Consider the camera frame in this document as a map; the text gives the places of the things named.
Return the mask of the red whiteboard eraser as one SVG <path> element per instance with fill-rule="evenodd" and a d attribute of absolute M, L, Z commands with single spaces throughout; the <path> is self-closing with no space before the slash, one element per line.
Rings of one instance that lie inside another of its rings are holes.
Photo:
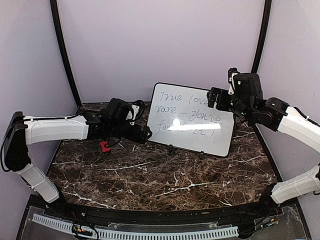
<path fill-rule="evenodd" d="M 109 142 L 108 141 L 102 141 L 99 143 L 100 147 L 101 147 L 101 151 L 103 154 L 107 154 L 111 151 L 111 148 L 109 146 Z"/>

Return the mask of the white whiteboard black frame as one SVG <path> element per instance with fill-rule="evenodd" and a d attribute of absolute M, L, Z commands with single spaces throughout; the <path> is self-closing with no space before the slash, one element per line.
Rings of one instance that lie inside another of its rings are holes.
<path fill-rule="evenodd" d="M 232 112 L 208 106 L 207 90 L 156 83 L 147 126 L 151 142 L 226 157 L 234 130 Z"/>

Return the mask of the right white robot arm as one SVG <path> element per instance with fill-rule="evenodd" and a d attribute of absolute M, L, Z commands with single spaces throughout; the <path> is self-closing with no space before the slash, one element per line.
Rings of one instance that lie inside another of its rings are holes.
<path fill-rule="evenodd" d="M 291 136 L 317 152 L 320 150 L 319 123 L 279 98 L 264 99 L 257 73 L 240 73 L 236 68 L 231 68 L 228 84 L 228 90 L 212 87 L 207 92 L 208 107 L 231 112 L 249 125 L 263 125 L 274 132 Z M 268 185 L 260 202 L 255 205 L 255 213 L 266 217 L 275 205 L 308 193 L 320 193 L 319 165 L 289 180 Z"/>

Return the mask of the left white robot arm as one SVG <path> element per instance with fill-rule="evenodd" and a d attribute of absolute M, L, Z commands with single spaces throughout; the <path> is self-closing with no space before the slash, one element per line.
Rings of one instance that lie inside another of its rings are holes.
<path fill-rule="evenodd" d="M 15 172 L 29 184 L 60 218 L 67 218 L 70 206 L 58 187 L 40 170 L 29 156 L 33 144 L 64 140 L 127 139 L 145 144 L 152 136 L 146 125 L 137 124 L 145 103 L 112 98 L 99 111 L 86 110 L 71 116 L 33 117 L 21 111 L 12 115 L 0 147 L 0 166 L 4 172 Z"/>

